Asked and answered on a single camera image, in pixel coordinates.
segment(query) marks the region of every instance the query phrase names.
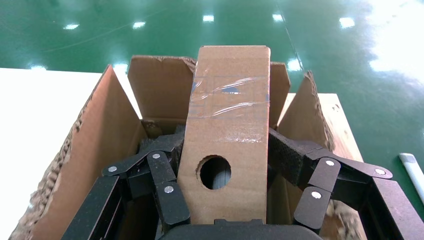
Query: corrugated cardboard edge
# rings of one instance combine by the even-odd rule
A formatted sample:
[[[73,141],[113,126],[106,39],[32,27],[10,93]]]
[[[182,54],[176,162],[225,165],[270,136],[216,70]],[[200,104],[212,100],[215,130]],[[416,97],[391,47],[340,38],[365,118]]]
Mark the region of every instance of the corrugated cardboard edge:
[[[334,150],[333,134],[324,118],[311,71],[304,75],[278,131],[289,139],[314,141],[330,151]]]
[[[100,170],[135,153],[139,138],[146,134],[142,128],[112,66],[108,65],[37,191],[31,195],[30,205],[10,239],[59,239]],[[107,146],[116,148],[104,149]]]
[[[56,154],[53,161],[44,172],[41,181],[38,184],[37,190],[31,194],[29,200],[29,206],[26,212],[19,220],[15,230],[9,237],[9,240],[30,240],[31,230],[37,221],[49,210],[49,203],[51,202],[51,196],[54,192],[56,180],[58,179],[59,172],[61,171],[62,165],[67,162],[70,158],[72,134],[74,131],[79,131],[83,124],[82,116],[84,114],[87,105],[91,101],[94,92],[96,91],[103,75],[98,80],[89,98],[85,102],[81,111],[76,118],[76,121],[72,125],[67,137],[65,138],[60,151]]]

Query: green floor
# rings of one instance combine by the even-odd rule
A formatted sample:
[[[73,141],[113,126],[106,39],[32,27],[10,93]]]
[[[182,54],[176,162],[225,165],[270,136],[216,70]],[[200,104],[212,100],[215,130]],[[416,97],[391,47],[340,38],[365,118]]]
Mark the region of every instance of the green floor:
[[[400,152],[424,168],[424,4],[418,0],[0,0],[0,68],[102,72],[132,55],[196,57],[202,45],[266,45],[292,91],[312,70],[337,93],[367,163],[424,207]]]

